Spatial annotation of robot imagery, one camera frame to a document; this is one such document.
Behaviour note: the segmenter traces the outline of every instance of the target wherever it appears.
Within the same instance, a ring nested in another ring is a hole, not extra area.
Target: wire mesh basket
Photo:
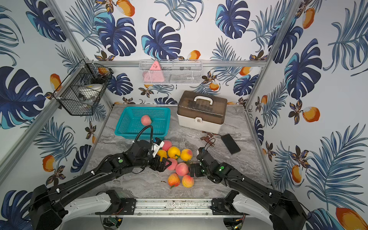
[[[158,61],[161,70],[151,70]],[[140,60],[143,84],[148,85],[194,85],[202,79],[202,60]]]
[[[68,88],[56,100],[72,116],[93,115],[113,71],[97,63],[86,64],[84,60],[81,60],[77,65],[77,67],[80,66],[82,68],[77,70],[75,67],[66,77],[67,79],[74,71],[79,71]]]

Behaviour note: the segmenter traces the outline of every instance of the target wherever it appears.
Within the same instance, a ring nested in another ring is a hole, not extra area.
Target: wallpaper
[[[0,3],[0,162],[71,70],[70,48],[44,2]]]
[[[368,229],[367,34],[367,0],[304,0],[247,107],[274,186],[309,209],[308,230]]]
[[[0,162],[78,58],[40,0],[0,3]],[[32,229],[28,205],[34,188],[78,176],[109,112],[101,102],[93,116],[58,109],[0,187],[0,229]]]
[[[59,7],[91,60],[265,60],[289,5],[286,0],[65,0]],[[219,40],[227,40],[234,52],[214,54]]]
[[[285,0],[67,0],[59,5],[86,57],[100,61],[266,60],[289,6]],[[202,83],[187,86],[143,85],[137,68],[116,68],[108,96],[116,103],[175,104],[191,90],[244,104],[259,71],[205,68]]]
[[[33,190],[81,174],[108,113],[108,105],[101,100],[92,116],[70,116],[65,109],[54,114],[1,184],[1,230],[32,230],[28,208]]]

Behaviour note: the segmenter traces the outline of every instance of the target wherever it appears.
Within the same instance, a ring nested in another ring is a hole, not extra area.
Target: teal plastic basket
[[[148,115],[152,120],[153,138],[164,139],[170,126],[170,109],[153,107],[126,107],[116,125],[115,135],[126,139],[135,139],[137,134],[144,128],[141,117]],[[149,140],[151,129],[146,129],[139,137]]]

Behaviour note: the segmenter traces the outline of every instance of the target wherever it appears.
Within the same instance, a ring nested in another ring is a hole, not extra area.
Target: marble table surface
[[[201,141],[204,136],[202,131],[195,130],[178,124],[176,106],[167,106],[171,109],[170,129],[166,140],[170,140],[180,150],[189,148],[193,151],[195,160],[199,147],[204,147],[206,142]],[[116,124],[125,106],[115,106],[107,120],[106,126],[98,140],[98,144],[92,153],[86,171],[95,168],[98,163],[108,154],[126,151],[132,144],[131,139],[125,139],[114,134]],[[230,133],[241,151],[231,155],[220,138],[216,138],[213,146],[208,151],[218,162],[226,162],[234,166],[244,175],[256,182],[266,185],[261,163],[259,162],[251,135],[249,133],[242,106],[228,106],[225,122],[221,127],[220,134]],[[185,188],[182,184],[170,189],[165,182],[174,171],[157,172],[149,168],[140,174],[128,173],[122,177],[106,182],[86,193],[83,197],[93,196],[99,191],[115,189],[121,197],[135,198],[215,198],[225,197],[231,189],[222,184],[214,184],[206,177],[194,178],[194,186]]]

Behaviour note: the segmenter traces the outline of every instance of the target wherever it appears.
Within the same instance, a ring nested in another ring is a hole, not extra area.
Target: black wire basket
[[[72,75],[74,71],[79,71],[77,76],[56,100],[72,116],[93,115],[106,90],[106,84],[112,77],[113,71],[100,64],[86,64],[84,60],[81,60],[66,79]],[[63,82],[54,91],[54,97],[55,93],[59,91],[60,87],[63,85]]]

